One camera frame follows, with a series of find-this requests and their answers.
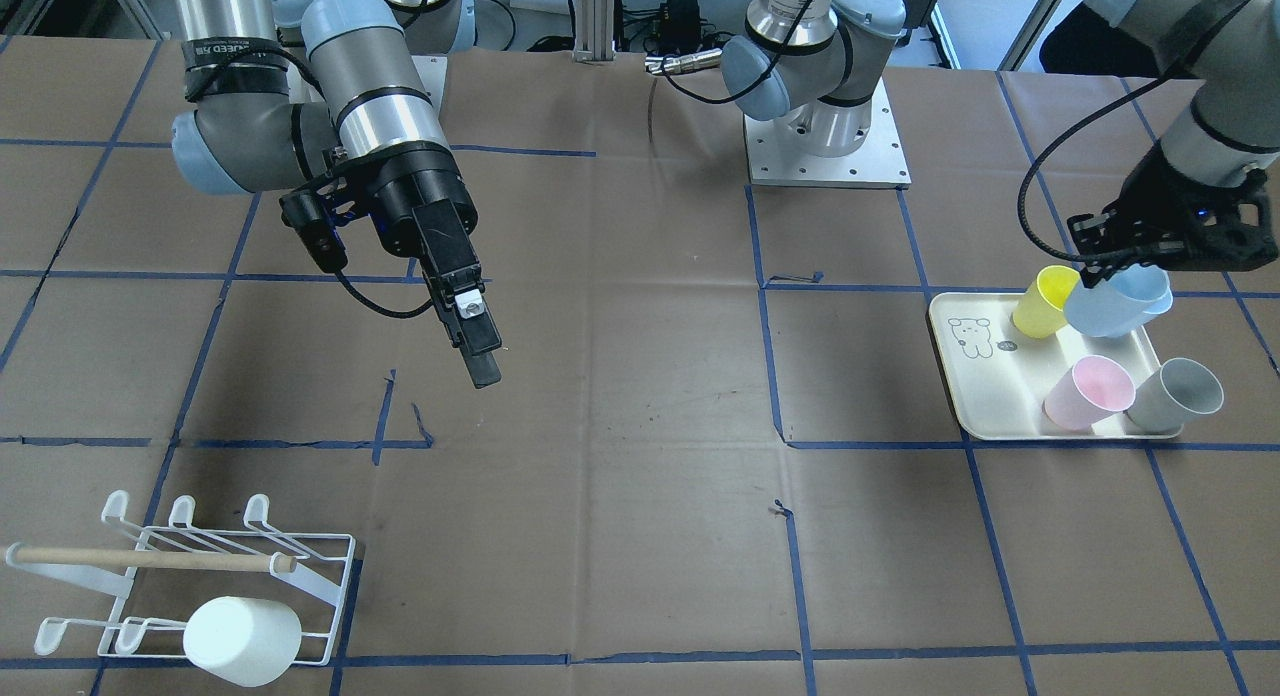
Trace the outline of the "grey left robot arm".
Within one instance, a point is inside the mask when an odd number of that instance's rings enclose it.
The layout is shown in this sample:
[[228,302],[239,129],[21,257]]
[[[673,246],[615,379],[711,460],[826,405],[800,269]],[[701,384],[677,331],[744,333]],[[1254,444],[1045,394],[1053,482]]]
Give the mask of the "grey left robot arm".
[[[716,58],[760,186],[905,186],[881,75],[901,0],[754,0]],[[1198,78],[1188,107],[1098,212],[1070,217],[1088,287],[1121,267],[1248,271],[1277,258],[1265,169],[1277,159],[1277,0],[1038,0],[1004,68]]]

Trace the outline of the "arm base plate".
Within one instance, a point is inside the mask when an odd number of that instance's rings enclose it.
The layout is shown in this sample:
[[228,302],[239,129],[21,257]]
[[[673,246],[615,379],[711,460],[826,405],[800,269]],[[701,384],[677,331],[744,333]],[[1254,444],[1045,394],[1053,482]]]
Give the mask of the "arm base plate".
[[435,54],[411,55],[411,58],[422,82],[422,93],[431,104],[433,111],[439,114],[444,104],[448,58]]
[[869,102],[835,107],[813,102],[786,116],[745,116],[750,180],[755,186],[905,189],[913,177],[883,81]]

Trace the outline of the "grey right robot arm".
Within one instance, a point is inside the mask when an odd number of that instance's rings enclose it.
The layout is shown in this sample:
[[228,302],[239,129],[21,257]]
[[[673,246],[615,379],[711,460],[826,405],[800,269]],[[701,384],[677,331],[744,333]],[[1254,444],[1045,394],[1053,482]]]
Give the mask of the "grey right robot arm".
[[470,49],[474,0],[175,0],[191,113],[172,152],[209,194],[282,194],[321,273],[346,281],[339,226],[367,217],[420,264],[429,299],[475,386],[500,380],[500,335],[470,235],[474,200],[406,31],[429,52]]

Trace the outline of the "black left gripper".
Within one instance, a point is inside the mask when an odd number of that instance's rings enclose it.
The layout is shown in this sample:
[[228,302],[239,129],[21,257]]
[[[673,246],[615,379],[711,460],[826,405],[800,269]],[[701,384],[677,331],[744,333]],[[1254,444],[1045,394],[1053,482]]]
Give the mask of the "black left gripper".
[[1161,146],[1152,146],[1103,212],[1069,217],[1066,226],[1076,249],[1073,260],[1082,262],[1084,289],[1094,289],[1132,266],[1181,267],[1189,257],[1187,235],[1196,184],[1201,182],[1171,166]]

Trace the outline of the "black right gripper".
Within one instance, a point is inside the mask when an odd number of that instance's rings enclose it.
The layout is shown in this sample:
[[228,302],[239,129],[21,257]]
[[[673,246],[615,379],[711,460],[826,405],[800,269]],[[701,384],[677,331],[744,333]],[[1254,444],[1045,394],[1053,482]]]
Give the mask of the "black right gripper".
[[390,146],[360,166],[360,191],[383,248],[420,257],[435,312],[475,389],[500,381],[500,333],[484,298],[471,244],[474,200],[447,146]]

